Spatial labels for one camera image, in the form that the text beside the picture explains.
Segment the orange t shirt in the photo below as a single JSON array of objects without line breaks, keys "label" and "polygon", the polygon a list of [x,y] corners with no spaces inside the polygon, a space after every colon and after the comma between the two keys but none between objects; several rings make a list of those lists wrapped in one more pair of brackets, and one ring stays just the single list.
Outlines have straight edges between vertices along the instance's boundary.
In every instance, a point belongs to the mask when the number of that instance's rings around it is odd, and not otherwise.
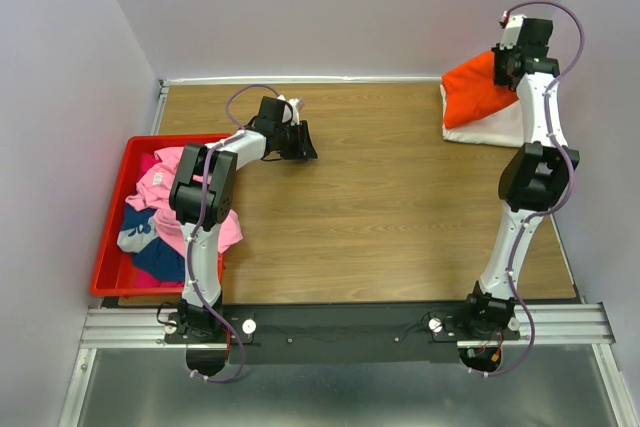
[{"label": "orange t shirt", "polygon": [[506,86],[494,83],[494,60],[494,53],[485,51],[442,76],[447,99],[443,124],[447,129],[482,120],[518,100]]}]

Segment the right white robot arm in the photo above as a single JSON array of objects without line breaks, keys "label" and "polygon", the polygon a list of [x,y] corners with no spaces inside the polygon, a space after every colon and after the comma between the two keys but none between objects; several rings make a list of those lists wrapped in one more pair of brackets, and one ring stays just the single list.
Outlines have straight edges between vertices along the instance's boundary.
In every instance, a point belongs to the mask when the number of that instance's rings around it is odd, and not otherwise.
[{"label": "right white robot arm", "polygon": [[543,218],[565,204],[580,160],[561,127],[561,72],[558,61],[548,55],[552,22],[508,14],[501,26],[502,39],[493,49],[494,82],[515,92],[524,142],[501,174],[502,214],[496,242],[459,317],[462,331],[474,339],[508,328],[533,236]]}]

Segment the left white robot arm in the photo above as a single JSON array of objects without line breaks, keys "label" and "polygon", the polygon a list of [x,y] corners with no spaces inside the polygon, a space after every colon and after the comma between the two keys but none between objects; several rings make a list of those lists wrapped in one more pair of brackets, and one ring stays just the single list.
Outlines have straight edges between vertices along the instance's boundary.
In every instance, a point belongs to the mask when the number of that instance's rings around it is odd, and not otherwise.
[{"label": "left white robot arm", "polygon": [[316,159],[308,123],[301,118],[303,109],[300,98],[265,96],[258,114],[233,135],[184,147],[169,195],[185,246],[181,300],[169,321],[177,335],[209,342],[226,327],[219,240],[222,224],[230,218],[237,171],[272,154],[279,160]]}]

